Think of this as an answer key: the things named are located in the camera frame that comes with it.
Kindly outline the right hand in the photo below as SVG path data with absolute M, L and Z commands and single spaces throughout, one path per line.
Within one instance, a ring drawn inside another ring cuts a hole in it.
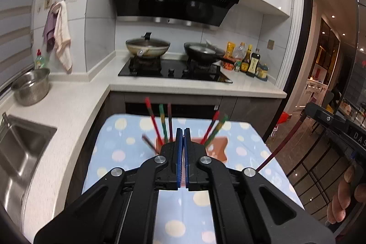
M 342 222 L 346 217 L 346 209 L 351 203 L 350 184 L 355 179 L 355 167 L 351 165 L 339 182 L 337 193 L 327 207 L 327 220 L 330 224 Z

